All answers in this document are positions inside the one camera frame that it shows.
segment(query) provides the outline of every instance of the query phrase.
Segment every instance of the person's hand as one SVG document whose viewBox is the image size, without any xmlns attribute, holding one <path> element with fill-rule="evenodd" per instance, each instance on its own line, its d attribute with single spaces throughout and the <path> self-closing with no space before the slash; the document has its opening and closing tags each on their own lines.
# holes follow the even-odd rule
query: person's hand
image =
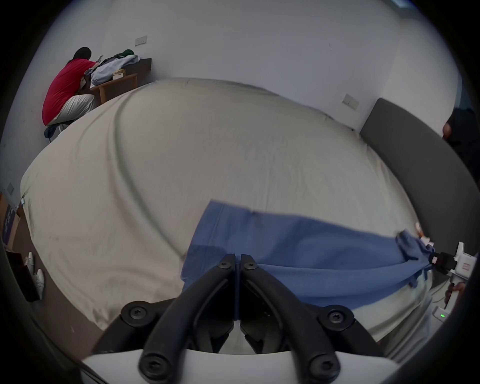
<svg viewBox="0 0 480 384">
<path fill-rule="evenodd" d="M 460 298 L 463 295 L 463 292 L 465 290 L 465 283 L 458 283 L 457 285 L 454 286 L 453 283 L 451 283 L 448 286 L 448 289 L 445 291 L 445 304 L 448 304 L 448 301 L 450 300 L 450 296 L 452 296 L 452 292 L 458 291 L 458 298 Z"/>
</svg>

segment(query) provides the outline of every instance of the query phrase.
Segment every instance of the white sneaker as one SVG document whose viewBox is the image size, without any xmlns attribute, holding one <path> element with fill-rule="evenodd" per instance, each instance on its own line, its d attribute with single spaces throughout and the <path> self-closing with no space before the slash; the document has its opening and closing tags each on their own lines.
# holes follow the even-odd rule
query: white sneaker
<svg viewBox="0 0 480 384">
<path fill-rule="evenodd" d="M 33 267 L 34 267 L 33 253 L 31 252 L 28 253 L 28 256 L 24 258 L 24 264 L 28 267 L 30 274 L 33 275 Z"/>
<path fill-rule="evenodd" d="M 35 281 L 35 288 L 36 292 L 38 293 L 38 297 L 42 300 L 43 296 L 43 288 L 45 288 L 45 277 L 43 276 L 43 272 L 39 269 L 35 275 L 33 275 L 33 280 Z"/>
</svg>

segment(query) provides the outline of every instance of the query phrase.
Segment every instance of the stool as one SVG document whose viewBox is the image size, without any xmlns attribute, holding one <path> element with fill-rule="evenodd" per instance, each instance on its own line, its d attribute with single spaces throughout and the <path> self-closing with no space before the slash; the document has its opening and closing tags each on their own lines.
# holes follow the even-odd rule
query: stool
<svg viewBox="0 0 480 384">
<path fill-rule="evenodd" d="M 48 139 L 48 142 L 52 142 L 52 137 L 55 134 L 55 131 L 57 130 L 57 127 L 60 132 L 63 131 L 63 129 L 60 127 L 61 125 L 65 124 L 66 126 L 69 126 L 72 124 L 75 120 L 68 120 L 68 121 L 62 121 L 61 123 L 56 123 L 49 125 L 46 129 L 45 132 L 43 132 L 43 135 Z"/>
</svg>

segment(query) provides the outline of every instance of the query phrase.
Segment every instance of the blue towel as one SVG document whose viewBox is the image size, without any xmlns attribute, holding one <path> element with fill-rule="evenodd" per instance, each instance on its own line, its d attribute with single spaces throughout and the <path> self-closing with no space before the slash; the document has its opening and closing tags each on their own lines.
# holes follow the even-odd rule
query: blue towel
<svg viewBox="0 0 480 384">
<path fill-rule="evenodd" d="M 227 253 L 249 254 L 302 302 L 355 309 L 406 284 L 416 286 L 433 251 L 406 230 L 390 238 L 212 201 L 195 230 L 181 278 L 185 289 Z"/>
</svg>

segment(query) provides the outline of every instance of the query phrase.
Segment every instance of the cardboard box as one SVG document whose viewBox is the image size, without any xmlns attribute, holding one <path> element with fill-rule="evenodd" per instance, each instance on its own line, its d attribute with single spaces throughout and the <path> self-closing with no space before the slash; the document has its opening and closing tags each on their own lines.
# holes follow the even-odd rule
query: cardboard box
<svg viewBox="0 0 480 384">
<path fill-rule="evenodd" d="M 13 248 L 19 222 L 20 217 L 0 192 L 0 232 L 2 242 L 8 250 Z"/>
</svg>

